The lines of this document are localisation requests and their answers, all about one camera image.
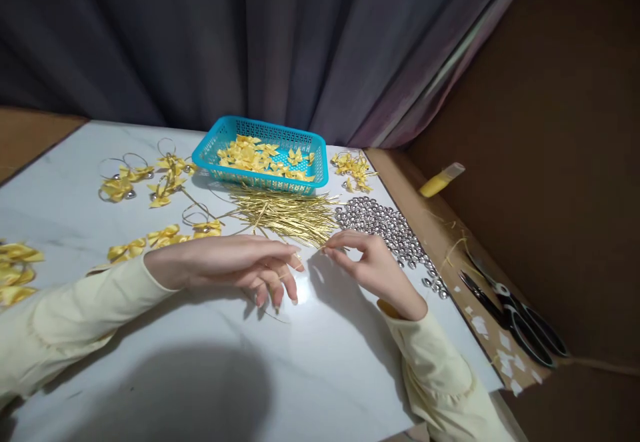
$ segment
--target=table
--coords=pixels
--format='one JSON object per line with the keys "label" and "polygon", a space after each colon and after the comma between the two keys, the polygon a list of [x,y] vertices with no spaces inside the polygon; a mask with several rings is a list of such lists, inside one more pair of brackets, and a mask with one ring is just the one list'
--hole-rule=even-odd
{"label": "table", "polygon": [[[186,157],[203,136],[92,121],[2,187],[0,234],[46,257],[31,285],[78,279],[106,262],[110,246],[181,222],[190,200],[178,193],[170,205],[149,209],[145,183],[134,186],[135,199],[100,201],[98,165],[125,152],[152,163],[163,137]],[[328,147],[328,157],[342,150]],[[352,195],[343,180],[332,173],[326,190],[346,201]],[[208,182],[196,174],[185,188],[214,214],[230,210]],[[395,208],[382,182],[370,182],[371,196]],[[241,228],[235,219],[224,222],[223,234]],[[191,230],[181,224],[181,232]],[[295,274],[299,304],[285,300],[280,321],[270,317],[272,308],[264,315],[235,289],[184,291],[26,401],[14,413],[13,440],[378,441],[414,425],[400,354],[374,296],[316,250],[300,254],[307,270]],[[501,388],[451,300],[420,283],[425,268],[405,272],[486,388]]]}

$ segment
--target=wooden surface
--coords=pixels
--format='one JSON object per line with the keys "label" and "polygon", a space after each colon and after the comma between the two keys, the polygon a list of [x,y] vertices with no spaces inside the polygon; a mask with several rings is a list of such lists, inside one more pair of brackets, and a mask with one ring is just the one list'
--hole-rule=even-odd
{"label": "wooden surface", "polygon": [[[478,244],[469,228],[463,224],[441,197],[435,196],[426,199],[418,194],[418,188],[426,180],[405,154],[380,149],[367,149],[366,154],[374,170],[378,172],[389,194],[391,194],[394,202],[407,218],[409,226],[415,232],[424,250],[445,281],[458,310],[460,310],[469,325],[469,329],[474,332],[476,339],[484,349],[487,355],[487,363],[493,361],[494,368],[496,368],[496,372],[507,390],[518,392],[519,388],[524,389],[530,385],[537,384],[532,371],[538,374],[540,378],[548,377],[551,371],[532,362],[516,344],[511,334],[500,328],[496,320],[490,316],[460,280],[459,271],[466,271],[482,290],[493,299],[494,304],[500,307],[489,284],[481,276],[473,272],[473,266],[465,255],[465,242],[473,254],[483,260],[498,282],[508,286],[516,296],[524,300],[518,288],[510,282],[500,267],[491,259],[491,256]],[[483,319],[487,329],[486,337],[479,333],[472,323],[472,319],[476,317]],[[502,342],[502,337],[509,341],[506,345]],[[498,351],[502,351],[511,357],[517,355],[522,360],[525,369],[520,370],[514,362],[508,362],[511,371],[503,371]]]}
{"label": "wooden surface", "polygon": [[0,183],[37,159],[88,119],[13,107],[0,107]]}
{"label": "wooden surface", "polygon": [[[515,0],[408,151],[574,355],[640,365],[640,0]],[[570,367],[509,404],[532,441],[632,440],[640,379]]]}

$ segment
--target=paper scrap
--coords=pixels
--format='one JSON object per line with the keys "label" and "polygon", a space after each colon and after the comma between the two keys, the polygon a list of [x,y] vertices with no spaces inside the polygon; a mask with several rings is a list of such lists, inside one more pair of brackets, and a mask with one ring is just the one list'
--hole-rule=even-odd
{"label": "paper scrap", "polygon": [[518,382],[516,382],[515,380],[512,380],[511,381],[511,391],[517,397],[518,394],[520,394],[520,392],[522,392],[522,387],[520,387],[520,384],[518,384]]}
{"label": "paper scrap", "polygon": [[516,354],[516,355],[515,355],[515,358],[514,358],[514,360],[513,360],[513,363],[515,364],[515,366],[516,366],[518,369],[522,370],[522,372],[526,372],[526,371],[527,371],[527,368],[526,368],[526,366],[525,366],[525,363],[524,363],[524,362],[522,362],[522,359],[520,358],[520,356],[519,356],[518,354]]}
{"label": "paper scrap", "polygon": [[511,368],[511,364],[509,363],[509,361],[507,361],[506,363],[502,362],[502,366],[500,367],[500,372],[502,372],[508,378],[513,377],[513,369]]}
{"label": "paper scrap", "polygon": [[542,383],[542,377],[540,377],[538,375],[538,372],[536,372],[535,370],[531,370],[531,376],[534,378],[534,380],[538,383]]}
{"label": "paper scrap", "polygon": [[502,352],[502,350],[498,349],[498,357],[500,358],[500,372],[502,372],[507,377],[513,377],[513,369],[511,368],[511,361],[513,360],[513,356],[508,353]]}
{"label": "paper scrap", "polygon": [[487,327],[485,326],[484,318],[480,317],[479,315],[476,315],[474,318],[471,319],[471,323],[475,327],[475,331],[478,332],[478,334],[482,335],[486,340],[489,340],[489,332],[487,332]]}
{"label": "paper scrap", "polygon": [[511,340],[502,331],[500,331],[500,343],[506,350],[511,352]]}

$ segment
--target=hand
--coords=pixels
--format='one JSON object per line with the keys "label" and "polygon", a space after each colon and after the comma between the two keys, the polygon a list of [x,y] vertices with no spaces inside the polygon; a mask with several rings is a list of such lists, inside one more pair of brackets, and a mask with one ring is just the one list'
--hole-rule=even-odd
{"label": "hand", "polygon": [[258,307],[269,292],[280,307],[283,284],[295,305],[295,280],[287,265],[304,271],[294,255],[294,245],[270,241],[258,235],[231,235],[170,245],[145,254],[145,265],[154,278],[168,289],[229,284],[256,292]]}
{"label": "hand", "polygon": [[[338,247],[352,247],[362,252],[360,262],[354,262]],[[378,235],[354,230],[332,236],[324,248],[332,260],[340,265],[358,284],[390,303],[407,320],[420,320],[427,314],[427,303],[411,282]]]}

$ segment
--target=woman's left hand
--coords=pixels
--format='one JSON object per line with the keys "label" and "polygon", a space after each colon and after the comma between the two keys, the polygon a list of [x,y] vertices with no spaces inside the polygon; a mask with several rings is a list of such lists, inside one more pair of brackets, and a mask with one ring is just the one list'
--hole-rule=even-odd
{"label": "woman's left hand", "polygon": [[271,292],[274,306],[280,307],[283,285],[293,304],[297,303],[295,280],[288,266],[298,272],[305,270],[295,256],[298,250],[258,235],[204,237],[150,251],[144,255],[144,262],[151,275],[168,289],[234,285],[254,290],[258,307]]}

